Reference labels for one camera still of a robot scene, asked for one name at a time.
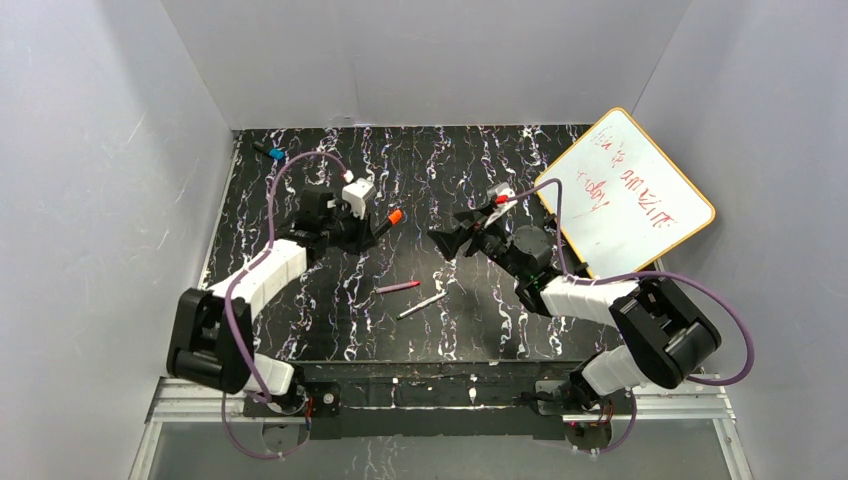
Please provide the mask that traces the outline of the black orange-tipped marker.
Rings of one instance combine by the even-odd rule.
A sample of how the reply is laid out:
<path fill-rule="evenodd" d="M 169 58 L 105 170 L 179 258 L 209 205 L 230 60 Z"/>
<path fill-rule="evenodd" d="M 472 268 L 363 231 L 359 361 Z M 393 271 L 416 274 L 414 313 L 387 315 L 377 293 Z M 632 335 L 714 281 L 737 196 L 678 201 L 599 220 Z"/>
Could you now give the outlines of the black orange-tipped marker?
<path fill-rule="evenodd" d="M 374 229 L 373 235 L 375 238 L 379 238 L 385 233 L 387 233 L 391 227 L 393 226 L 393 222 L 389 218 L 383 219 L 380 224 Z"/>

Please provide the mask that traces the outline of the orange marker cap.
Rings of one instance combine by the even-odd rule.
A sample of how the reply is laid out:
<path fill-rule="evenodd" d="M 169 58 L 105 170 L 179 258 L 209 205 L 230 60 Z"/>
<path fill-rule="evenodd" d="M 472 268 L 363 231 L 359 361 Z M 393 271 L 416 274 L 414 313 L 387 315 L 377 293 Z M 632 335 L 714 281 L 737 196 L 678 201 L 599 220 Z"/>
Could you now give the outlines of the orange marker cap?
<path fill-rule="evenodd" d="M 391 225 L 396 225 L 403 218 L 403 212 L 400 209 L 394 210 L 388 216 L 388 221 Z"/>

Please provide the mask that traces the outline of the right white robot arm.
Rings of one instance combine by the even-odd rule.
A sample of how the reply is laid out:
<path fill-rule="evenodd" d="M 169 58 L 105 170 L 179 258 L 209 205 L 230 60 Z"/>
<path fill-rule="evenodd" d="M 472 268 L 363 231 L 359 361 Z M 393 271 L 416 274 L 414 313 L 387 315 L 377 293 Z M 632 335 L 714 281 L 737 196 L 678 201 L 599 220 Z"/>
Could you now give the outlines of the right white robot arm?
<path fill-rule="evenodd" d="M 588 410 L 625 388 L 653 383 L 673 389 L 720 347 L 718 329 L 673 280 L 652 272 L 604 285 L 569 279 L 555 267 L 543 229 L 509 232 L 499 220 L 489 223 L 487 214 L 460 212 L 454 229 L 427 235 L 447 261 L 484 254 L 516 280 L 526 310 L 609 325 L 623 340 L 582 362 L 553 392 L 534 393 L 532 399 Z"/>

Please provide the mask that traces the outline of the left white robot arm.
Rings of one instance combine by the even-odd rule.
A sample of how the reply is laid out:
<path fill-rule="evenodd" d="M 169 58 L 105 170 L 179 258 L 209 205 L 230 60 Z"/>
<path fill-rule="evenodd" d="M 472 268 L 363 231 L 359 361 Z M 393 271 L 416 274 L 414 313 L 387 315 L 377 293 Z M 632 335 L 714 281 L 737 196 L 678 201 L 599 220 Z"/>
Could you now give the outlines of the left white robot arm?
<path fill-rule="evenodd" d="M 184 291 L 177 302 L 167 373 L 227 394 L 253 394 L 262 403 L 288 395 L 298 383 L 298 371 L 256 353 L 253 324 L 327 250 L 361 255 L 402 219 L 396 209 L 373 224 L 367 207 L 372 195 L 361 182 L 340 194 L 306 188 L 297 209 L 276 226 L 270 245 L 256 257 L 208 289 Z"/>

